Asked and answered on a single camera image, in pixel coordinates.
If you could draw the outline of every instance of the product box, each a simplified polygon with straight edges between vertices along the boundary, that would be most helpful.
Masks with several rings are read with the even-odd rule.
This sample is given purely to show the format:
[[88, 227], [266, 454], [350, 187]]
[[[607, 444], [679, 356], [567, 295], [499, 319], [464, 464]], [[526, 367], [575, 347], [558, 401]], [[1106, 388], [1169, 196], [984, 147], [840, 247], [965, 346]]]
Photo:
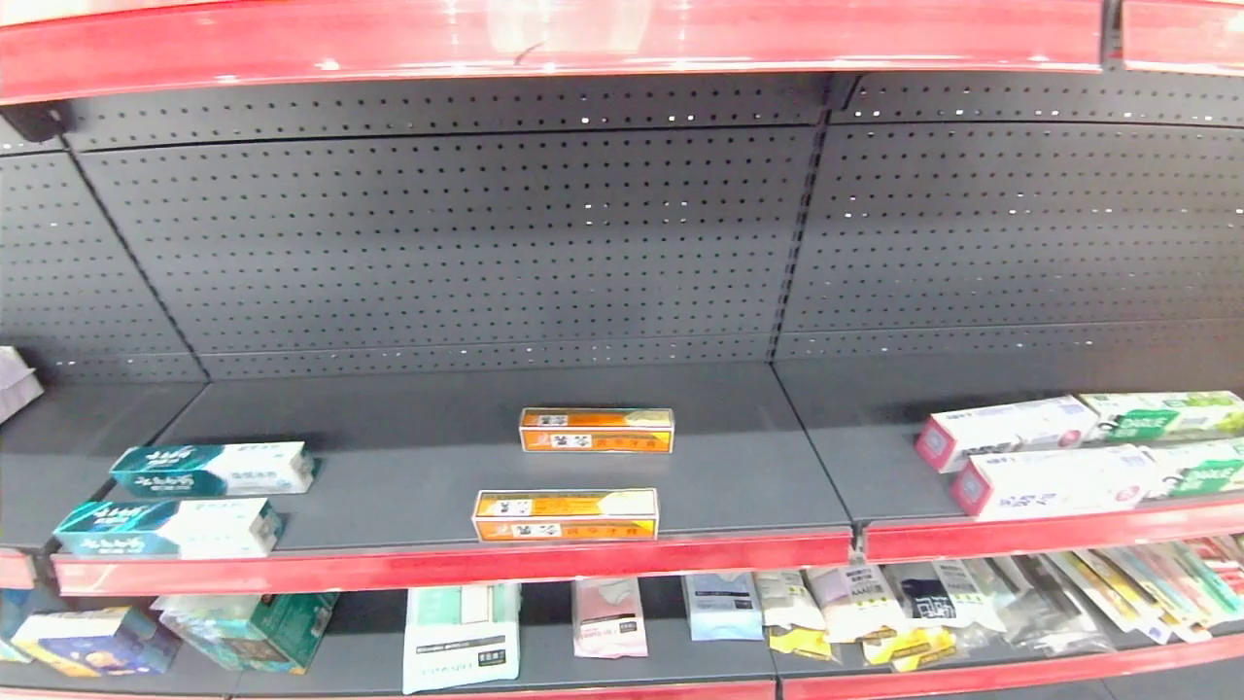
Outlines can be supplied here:
[[412, 588], [402, 693], [519, 678], [518, 583]]
[[1162, 480], [1149, 499], [1244, 489], [1244, 438], [1143, 450], [1157, 465]]
[[234, 671], [305, 674], [332, 618], [337, 593], [164, 596], [159, 622]]
[[131, 448], [112, 479], [139, 499], [305, 494], [315, 460], [302, 443]]
[[692, 642], [765, 638], [756, 584], [749, 572], [687, 574], [683, 599]]
[[267, 499], [87, 501], [52, 535], [70, 555], [228, 560], [266, 557], [282, 530]]
[[1085, 443], [1210, 440], [1244, 433], [1244, 400], [1230, 392], [1082, 394], [1098, 418]]
[[1138, 448], [984, 455], [968, 461], [950, 495], [982, 520], [1020, 520], [1126, 511], [1157, 482]]
[[471, 521], [484, 542], [656, 540], [657, 490], [480, 491]]
[[525, 453], [673, 453], [669, 409], [522, 409]]
[[12, 644], [14, 635], [30, 615], [58, 612], [63, 608], [63, 602], [42, 588], [34, 591], [0, 589], [0, 661], [30, 663], [30, 654]]
[[31, 615], [12, 642], [76, 678], [162, 674], [180, 644], [138, 608]]
[[571, 586], [575, 655], [647, 656], [648, 633], [637, 578], [577, 579]]
[[1097, 415], [1075, 397], [933, 414], [916, 451], [939, 474], [958, 472], [974, 455], [1079, 448]]

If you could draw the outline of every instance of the green box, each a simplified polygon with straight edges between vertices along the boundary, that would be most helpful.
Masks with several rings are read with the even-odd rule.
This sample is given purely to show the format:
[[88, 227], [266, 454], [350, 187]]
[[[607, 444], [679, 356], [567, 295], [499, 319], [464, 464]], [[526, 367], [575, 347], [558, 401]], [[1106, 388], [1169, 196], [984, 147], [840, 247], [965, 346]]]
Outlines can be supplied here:
[[153, 608], [188, 644], [229, 670], [305, 674], [337, 593], [164, 596]]

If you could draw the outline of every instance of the light blue package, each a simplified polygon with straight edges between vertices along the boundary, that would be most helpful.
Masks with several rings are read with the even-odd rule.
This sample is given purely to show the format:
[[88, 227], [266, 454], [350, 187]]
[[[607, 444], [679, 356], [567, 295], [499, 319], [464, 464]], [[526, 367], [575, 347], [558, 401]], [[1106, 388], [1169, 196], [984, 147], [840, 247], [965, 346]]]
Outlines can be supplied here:
[[750, 573], [687, 574], [683, 596], [692, 642], [765, 638], [756, 584]]

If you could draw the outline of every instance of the toothpaste box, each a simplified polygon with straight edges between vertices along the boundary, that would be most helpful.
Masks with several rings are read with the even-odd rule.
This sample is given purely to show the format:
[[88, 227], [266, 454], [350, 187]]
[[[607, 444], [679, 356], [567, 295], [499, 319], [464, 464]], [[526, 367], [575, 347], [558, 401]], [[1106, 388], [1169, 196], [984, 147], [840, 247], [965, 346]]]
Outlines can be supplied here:
[[221, 666], [305, 674], [337, 593], [163, 596], [159, 622]]
[[480, 491], [475, 532], [484, 542], [656, 540], [657, 490]]
[[282, 528], [267, 499], [87, 501], [52, 535], [71, 555], [225, 560], [266, 557]]
[[412, 588], [402, 693], [519, 678], [518, 583]]
[[305, 494], [315, 460], [302, 443], [131, 448], [112, 477], [139, 499]]
[[525, 453], [673, 453], [669, 409], [524, 409]]
[[1244, 400], [1230, 392], [1082, 394], [1080, 400], [1098, 417], [1087, 444], [1210, 440], [1244, 433]]
[[1244, 438], [1143, 450], [1158, 466], [1162, 480], [1149, 499], [1244, 489]]
[[138, 608], [31, 615], [14, 644], [75, 678], [162, 674], [180, 642]]
[[1075, 397], [949, 412], [929, 417], [916, 451], [939, 474], [958, 472], [973, 455], [1079, 448], [1096, 424]]
[[1126, 511], [1157, 481], [1138, 448], [978, 455], [950, 494], [969, 516], [1021, 520]]

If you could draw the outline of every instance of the red shelf edge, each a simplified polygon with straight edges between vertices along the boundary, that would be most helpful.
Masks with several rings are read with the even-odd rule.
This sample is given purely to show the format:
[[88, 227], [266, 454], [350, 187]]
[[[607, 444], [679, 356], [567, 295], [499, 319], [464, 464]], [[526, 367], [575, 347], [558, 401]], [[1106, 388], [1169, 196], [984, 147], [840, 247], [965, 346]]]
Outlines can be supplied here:
[[1121, 675], [1163, 671], [1244, 656], [1244, 634], [1219, 637], [1200, 644], [1146, 647], [1112, 654], [1091, 654], [1020, 664], [962, 669], [784, 679], [784, 700], [881, 700], [1008, 690]]
[[[20, 17], [31, 2], [44, 1], [0, 0], [0, 19]], [[104, 5], [114, 2], [96, 0], [95, 7]], [[0, 26], [0, 103], [412, 77], [1097, 72], [1100, 14], [1100, 0], [235, 0], [154, 6]], [[163, 39], [169, 36], [177, 41]]]
[[1233, 495], [1061, 518], [877, 521], [865, 528], [863, 536], [868, 562], [886, 564], [1117, 547], [1242, 530], [1244, 499]]
[[52, 566], [65, 596], [386, 591], [580, 576], [674, 574], [842, 566], [851, 530], [704, 536], [592, 545], [474, 547], [411, 552], [332, 551], [260, 560], [103, 561], [63, 555]]
[[1244, 6], [1219, 0], [1123, 0], [1123, 66], [1244, 75]]
[[35, 588], [29, 557], [16, 550], [0, 550], [0, 588]]

